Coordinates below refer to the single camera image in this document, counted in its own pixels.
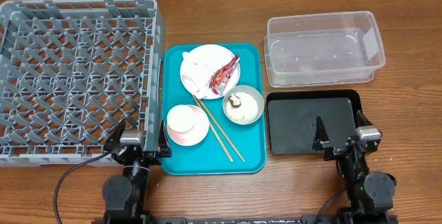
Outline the cream paper cup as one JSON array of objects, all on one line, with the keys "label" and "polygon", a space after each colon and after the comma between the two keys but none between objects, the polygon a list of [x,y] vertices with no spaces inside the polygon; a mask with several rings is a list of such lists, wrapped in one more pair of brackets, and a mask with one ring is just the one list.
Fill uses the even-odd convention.
[{"label": "cream paper cup", "polygon": [[188,133],[195,126],[195,113],[190,106],[174,106],[166,117],[168,126],[175,132]]}]

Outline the white rice pile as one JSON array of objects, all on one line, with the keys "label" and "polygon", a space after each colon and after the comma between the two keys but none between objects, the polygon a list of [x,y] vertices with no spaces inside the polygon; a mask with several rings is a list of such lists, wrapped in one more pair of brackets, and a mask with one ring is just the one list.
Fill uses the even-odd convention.
[{"label": "white rice pile", "polygon": [[225,108],[228,118],[237,124],[248,124],[252,122],[258,114],[258,105],[254,98],[250,94],[244,92],[233,94],[236,94],[241,99],[241,106],[238,108],[232,108],[228,99]]}]

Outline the pink bowl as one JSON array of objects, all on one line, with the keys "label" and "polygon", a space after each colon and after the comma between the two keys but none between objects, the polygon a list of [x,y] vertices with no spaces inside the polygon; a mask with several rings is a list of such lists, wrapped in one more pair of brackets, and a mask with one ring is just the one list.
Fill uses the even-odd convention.
[{"label": "pink bowl", "polygon": [[188,133],[178,133],[173,131],[166,121],[167,132],[172,141],[184,147],[190,147],[200,143],[205,139],[209,131],[209,119],[206,113],[198,106],[187,106],[190,106],[195,113],[195,126]]}]

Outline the grey bowl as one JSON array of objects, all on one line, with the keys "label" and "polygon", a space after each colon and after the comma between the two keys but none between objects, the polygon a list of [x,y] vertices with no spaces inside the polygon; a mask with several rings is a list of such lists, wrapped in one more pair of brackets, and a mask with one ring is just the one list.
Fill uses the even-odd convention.
[{"label": "grey bowl", "polygon": [[258,114],[253,119],[253,121],[248,123],[248,124],[252,124],[252,123],[256,122],[260,118],[260,116],[263,114],[263,111],[264,111],[264,99],[263,99],[261,93],[258,90],[256,90],[255,88],[251,87],[251,86],[245,86],[245,85],[235,86],[229,92],[226,93],[226,95],[224,96],[224,99],[223,99],[223,103],[222,103],[222,108],[223,108],[224,114],[227,116],[225,108],[226,108],[229,96],[232,95],[233,93],[238,93],[238,92],[248,93],[256,101],[256,103],[258,105]]}]

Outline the large white plate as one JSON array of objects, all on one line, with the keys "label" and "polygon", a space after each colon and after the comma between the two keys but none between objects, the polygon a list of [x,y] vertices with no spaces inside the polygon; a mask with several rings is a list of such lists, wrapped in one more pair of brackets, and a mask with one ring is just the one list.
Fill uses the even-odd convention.
[{"label": "large white plate", "polygon": [[[221,45],[216,44],[205,44],[198,46],[196,48],[193,48],[191,51],[184,51],[188,52],[192,55],[201,56],[203,59],[209,60],[216,60],[217,62],[220,62],[222,65],[220,68],[222,68],[224,65],[228,64],[231,59],[235,56],[228,48],[225,48]],[[181,64],[180,66],[180,72],[184,68],[184,65]],[[214,100],[218,99],[220,97],[224,97],[225,94],[231,90],[233,87],[235,87],[240,79],[240,64],[239,62],[236,65],[236,68],[233,70],[233,74],[224,90],[224,92],[220,95],[216,95],[211,91],[210,96],[208,98],[205,98],[203,100]]]}]

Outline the red snack wrapper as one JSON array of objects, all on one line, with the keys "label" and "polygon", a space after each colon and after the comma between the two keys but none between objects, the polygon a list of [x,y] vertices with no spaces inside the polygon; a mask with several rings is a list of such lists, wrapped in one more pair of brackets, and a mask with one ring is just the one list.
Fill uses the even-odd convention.
[{"label": "red snack wrapper", "polygon": [[236,68],[237,63],[240,58],[235,55],[231,61],[224,65],[222,68],[218,69],[214,74],[212,74],[209,81],[209,88],[216,95],[220,95],[224,92],[232,74],[233,70]]}]

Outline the white napkin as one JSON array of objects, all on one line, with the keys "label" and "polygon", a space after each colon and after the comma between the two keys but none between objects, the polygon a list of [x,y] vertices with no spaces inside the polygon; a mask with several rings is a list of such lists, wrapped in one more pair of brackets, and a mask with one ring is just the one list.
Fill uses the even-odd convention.
[{"label": "white napkin", "polygon": [[212,75],[221,67],[216,60],[206,60],[201,56],[183,52],[184,68],[180,72],[180,78],[184,87],[197,99],[208,98],[211,94],[209,82]]}]

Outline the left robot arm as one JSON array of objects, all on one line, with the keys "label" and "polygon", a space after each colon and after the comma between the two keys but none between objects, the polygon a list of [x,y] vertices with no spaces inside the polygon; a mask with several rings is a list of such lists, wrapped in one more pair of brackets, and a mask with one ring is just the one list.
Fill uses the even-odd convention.
[{"label": "left robot arm", "polygon": [[143,131],[129,131],[125,125],[122,120],[104,144],[104,150],[123,167],[120,175],[104,183],[102,196],[106,211],[103,222],[153,224],[155,217],[144,209],[144,201],[150,168],[161,165],[164,158],[172,155],[166,125],[161,121],[156,141],[146,141]]}]

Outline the brown food piece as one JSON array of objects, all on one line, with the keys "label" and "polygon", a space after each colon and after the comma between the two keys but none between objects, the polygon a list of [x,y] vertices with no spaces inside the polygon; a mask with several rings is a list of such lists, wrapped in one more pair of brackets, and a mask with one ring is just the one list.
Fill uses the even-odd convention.
[{"label": "brown food piece", "polygon": [[241,106],[241,99],[236,94],[229,96],[229,102],[232,108],[238,108]]}]

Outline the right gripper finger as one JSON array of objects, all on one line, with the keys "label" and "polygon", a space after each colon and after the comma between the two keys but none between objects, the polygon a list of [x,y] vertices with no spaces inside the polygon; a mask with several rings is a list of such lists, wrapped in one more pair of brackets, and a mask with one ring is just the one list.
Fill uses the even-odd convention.
[{"label": "right gripper finger", "polygon": [[327,135],[322,118],[318,115],[316,118],[316,132],[314,136],[312,149],[315,151],[322,151],[328,147],[330,147],[330,140]]},{"label": "right gripper finger", "polygon": [[373,124],[364,116],[361,110],[356,112],[356,128],[372,127]]}]

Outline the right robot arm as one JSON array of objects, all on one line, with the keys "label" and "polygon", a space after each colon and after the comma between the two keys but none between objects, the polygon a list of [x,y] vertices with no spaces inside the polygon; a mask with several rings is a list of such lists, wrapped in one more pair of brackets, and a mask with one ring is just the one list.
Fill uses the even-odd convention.
[{"label": "right robot arm", "polygon": [[[318,211],[314,223],[397,223],[396,216],[388,211],[393,208],[396,179],[391,174],[371,172],[366,155],[378,150],[383,134],[362,113],[356,112],[356,135],[347,138],[341,147],[330,143],[322,118],[316,118],[316,133],[312,149],[323,151],[325,161],[336,162],[343,177],[344,189],[332,196]],[[346,193],[349,207],[342,207],[334,216],[326,216],[324,210]]]}]

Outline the wooden chopstick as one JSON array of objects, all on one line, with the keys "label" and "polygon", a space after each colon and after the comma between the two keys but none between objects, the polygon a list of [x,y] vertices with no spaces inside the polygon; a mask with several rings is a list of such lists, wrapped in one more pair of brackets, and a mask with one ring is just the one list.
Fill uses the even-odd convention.
[{"label": "wooden chopstick", "polygon": [[237,149],[237,147],[234,145],[234,143],[232,142],[232,140],[230,139],[230,137],[227,135],[227,133],[224,131],[224,129],[220,126],[220,124],[218,123],[218,121],[214,118],[213,114],[210,112],[210,110],[206,107],[205,103],[202,100],[199,100],[202,104],[202,108],[205,110],[206,114],[211,118],[212,123],[214,123],[214,125],[216,125],[216,127],[218,128],[219,132],[224,136],[224,138],[226,139],[226,141],[230,144],[230,146],[233,148],[233,150],[236,152],[236,154],[238,155],[238,157],[241,159],[241,161],[246,162],[246,160],[244,159],[244,157],[242,156],[242,154],[239,152],[239,150]]},{"label": "wooden chopstick", "polygon": [[[197,104],[198,107],[200,107],[202,109],[202,104],[201,102],[194,96],[192,95],[193,100],[195,101],[195,103]],[[223,151],[225,152],[227,158],[229,159],[230,162],[233,162],[233,158],[231,157],[231,154],[229,153],[229,151],[227,150],[227,148],[225,147],[223,141],[221,140],[220,136],[218,135],[217,131],[215,130],[215,128],[213,127],[211,121],[209,121],[209,127],[212,130],[213,134],[215,135],[218,143],[220,144],[220,146],[222,147]]]}]

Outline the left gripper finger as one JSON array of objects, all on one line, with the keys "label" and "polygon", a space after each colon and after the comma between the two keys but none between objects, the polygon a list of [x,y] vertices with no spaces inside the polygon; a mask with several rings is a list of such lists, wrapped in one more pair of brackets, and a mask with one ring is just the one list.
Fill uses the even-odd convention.
[{"label": "left gripper finger", "polygon": [[160,123],[160,133],[158,138],[158,149],[161,157],[170,158],[172,156],[171,146],[167,136],[167,128],[164,120]]},{"label": "left gripper finger", "polygon": [[110,134],[108,139],[104,143],[104,151],[112,151],[113,147],[119,143],[119,140],[125,131],[126,128],[126,120],[122,119],[115,130]]}]

